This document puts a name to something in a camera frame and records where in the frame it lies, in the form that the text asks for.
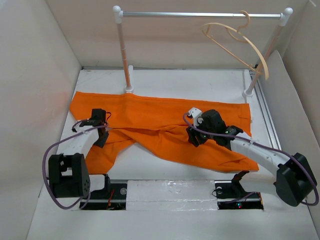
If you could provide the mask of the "orange trousers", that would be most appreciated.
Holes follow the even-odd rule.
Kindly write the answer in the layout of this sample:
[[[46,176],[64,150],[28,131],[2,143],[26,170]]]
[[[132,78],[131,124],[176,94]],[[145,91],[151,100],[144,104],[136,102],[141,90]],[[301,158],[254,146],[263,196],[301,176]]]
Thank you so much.
[[[89,118],[93,109],[111,113],[105,145],[93,146],[85,159],[90,174],[108,172],[118,154],[134,143],[161,159],[213,171],[259,169],[253,160],[218,146],[214,141],[199,147],[189,143],[183,115],[194,107],[203,112],[216,110],[227,125],[239,127],[246,133],[251,131],[251,112],[247,103],[76,92],[69,111],[76,120]]]

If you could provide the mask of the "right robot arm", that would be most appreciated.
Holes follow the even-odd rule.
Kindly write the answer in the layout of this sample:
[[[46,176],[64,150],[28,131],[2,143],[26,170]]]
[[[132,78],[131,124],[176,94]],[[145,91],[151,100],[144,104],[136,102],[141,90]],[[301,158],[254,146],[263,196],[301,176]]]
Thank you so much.
[[[198,147],[208,140],[263,166],[275,177],[275,192],[287,205],[316,206],[320,202],[317,181],[306,157],[291,155],[258,143],[235,125],[226,125],[218,111],[193,107],[183,114],[188,141]]]

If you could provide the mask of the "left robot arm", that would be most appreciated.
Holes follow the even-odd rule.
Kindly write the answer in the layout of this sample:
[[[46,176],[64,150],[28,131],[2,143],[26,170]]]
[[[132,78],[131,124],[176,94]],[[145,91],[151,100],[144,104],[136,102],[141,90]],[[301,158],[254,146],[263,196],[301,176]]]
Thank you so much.
[[[78,120],[72,126],[74,135],[60,141],[67,143],[66,149],[49,157],[48,187],[55,200],[89,195],[91,182],[86,157],[92,147],[104,147],[109,136],[107,115],[111,113],[92,109],[90,118]]]

